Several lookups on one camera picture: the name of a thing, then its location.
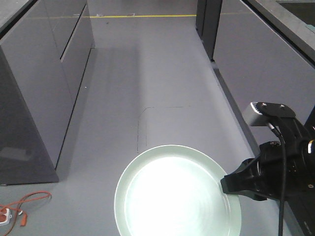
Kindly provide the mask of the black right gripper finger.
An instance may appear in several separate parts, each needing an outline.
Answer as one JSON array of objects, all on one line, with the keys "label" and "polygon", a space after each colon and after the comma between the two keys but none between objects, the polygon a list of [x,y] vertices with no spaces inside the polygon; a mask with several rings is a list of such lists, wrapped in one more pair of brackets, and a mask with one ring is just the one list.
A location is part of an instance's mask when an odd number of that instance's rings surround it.
[{"label": "black right gripper finger", "polygon": [[220,183],[225,194],[255,194],[260,191],[259,178],[258,159],[249,158],[234,172],[225,175]]}]

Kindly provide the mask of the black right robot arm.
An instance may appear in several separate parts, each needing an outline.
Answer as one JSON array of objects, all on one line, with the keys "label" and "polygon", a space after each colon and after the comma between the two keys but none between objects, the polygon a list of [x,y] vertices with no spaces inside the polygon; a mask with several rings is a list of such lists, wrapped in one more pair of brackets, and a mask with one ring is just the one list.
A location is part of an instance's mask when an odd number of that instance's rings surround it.
[{"label": "black right robot arm", "polygon": [[259,155],[244,160],[220,183],[225,194],[255,201],[280,202],[279,232],[283,234],[284,203],[302,232],[315,234],[315,131],[304,126],[284,104],[252,102],[243,112],[249,126],[266,126],[278,138],[259,146]]}]

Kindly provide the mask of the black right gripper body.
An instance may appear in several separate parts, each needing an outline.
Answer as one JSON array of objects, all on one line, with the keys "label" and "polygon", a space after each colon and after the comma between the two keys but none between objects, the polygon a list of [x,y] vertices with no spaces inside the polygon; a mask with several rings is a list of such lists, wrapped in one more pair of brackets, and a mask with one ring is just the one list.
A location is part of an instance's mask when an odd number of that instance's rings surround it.
[{"label": "black right gripper body", "polygon": [[286,200],[310,190],[315,181],[315,141],[297,118],[276,118],[267,127],[279,141],[259,146],[260,191],[243,194],[256,201]]}]

